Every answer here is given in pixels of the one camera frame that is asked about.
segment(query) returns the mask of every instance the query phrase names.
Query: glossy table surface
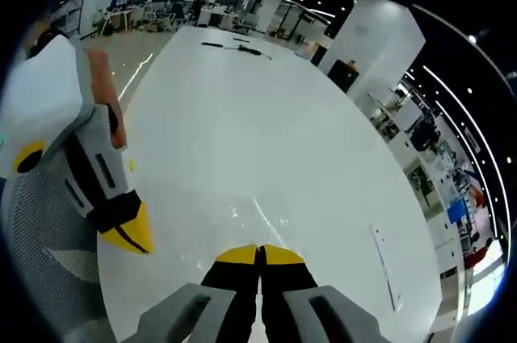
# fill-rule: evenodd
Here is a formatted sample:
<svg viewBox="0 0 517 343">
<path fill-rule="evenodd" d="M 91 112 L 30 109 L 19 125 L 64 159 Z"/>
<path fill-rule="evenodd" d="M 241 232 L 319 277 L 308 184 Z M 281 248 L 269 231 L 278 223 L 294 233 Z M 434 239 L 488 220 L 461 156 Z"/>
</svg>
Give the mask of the glossy table surface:
<svg viewBox="0 0 517 343">
<path fill-rule="evenodd" d="M 272 61 L 201 45 L 237 47 L 234 37 Z M 373 126 L 308 61 L 264 40 L 184 27 L 142 78 L 125 124 L 155 252 L 99 239 L 119 341 L 141 313 L 199 283 L 217 255 L 250 243 L 298 252 L 319 285 L 371 312 L 387 339 L 424 340 L 441 290 L 418 201 Z M 263 330 L 258 312 L 250 341 L 267 341 Z"/>
</svg>

